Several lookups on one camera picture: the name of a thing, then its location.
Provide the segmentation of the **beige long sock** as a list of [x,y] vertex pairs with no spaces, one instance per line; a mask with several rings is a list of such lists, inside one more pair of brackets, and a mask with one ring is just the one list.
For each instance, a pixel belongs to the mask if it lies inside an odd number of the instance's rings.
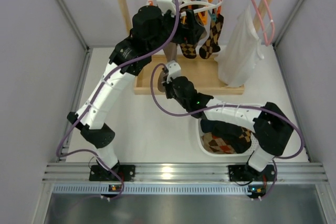
[[[177,59],[177,44],[175,43],[169,43],[167,46],[163,48],[164,55],[166,58],[166,62],[170,62],[172,60],[176,61]],[[163,86],[163,78],[165,76],[164,70],[160,72],[160,75],[158,77],[158,82],[157,82],[157,88],[161,93],[165,92],[165,88]]]

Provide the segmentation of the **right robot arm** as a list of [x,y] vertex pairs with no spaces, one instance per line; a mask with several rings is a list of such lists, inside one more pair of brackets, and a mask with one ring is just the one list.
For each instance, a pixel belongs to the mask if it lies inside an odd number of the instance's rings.
[[260,175],[267,165],[283,154],[294,131],[293,124],[280,108],[267,102],[262,106],[236,105],[223,102],[212,95],[198,92],[185,76],[163,78],[166,97],[174,99],[185,109],[186,115],[196,119],[216,122],[225,132],[232,124],[250,130],[258,141],[258,147],[246,163],[246,175],[253,178]]

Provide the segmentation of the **black sock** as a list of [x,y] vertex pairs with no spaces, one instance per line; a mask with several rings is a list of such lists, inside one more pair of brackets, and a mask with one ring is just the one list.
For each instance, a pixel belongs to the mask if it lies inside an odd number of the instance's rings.
[[242,135],[242,128],[237,125],[216,121],[211,131],[213,136],[219,137],[222,140],[231,143],[237,141]]

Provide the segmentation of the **brown tan argyle sock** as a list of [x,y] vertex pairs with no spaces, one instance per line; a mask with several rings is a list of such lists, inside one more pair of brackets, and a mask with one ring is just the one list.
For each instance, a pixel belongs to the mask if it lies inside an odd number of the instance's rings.
[[222,32],[223,24],[224,16],[222,14],[218,14],[216,21],[211,20],[209,37],[199,49],[199,56],[202,59],[208,59],[213,53],[220,51],[218,40]]

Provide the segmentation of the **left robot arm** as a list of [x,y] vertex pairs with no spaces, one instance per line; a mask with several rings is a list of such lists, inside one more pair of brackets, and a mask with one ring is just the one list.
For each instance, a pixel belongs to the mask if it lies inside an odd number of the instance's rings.
[[82,137],[96,149],[99,171],[109,180],[118,176],[120,162],[112,141],[115,132],[105,119],[121,92],[135,80],[152,56],[170,42],[198,42],[205,31],[192,9],[185,16],[157,6],[143,6],[132,18],[127,38],[119,42],[109,57],[105,71],[88,98],[76,112],[69,112],[67,120],[80,131]]

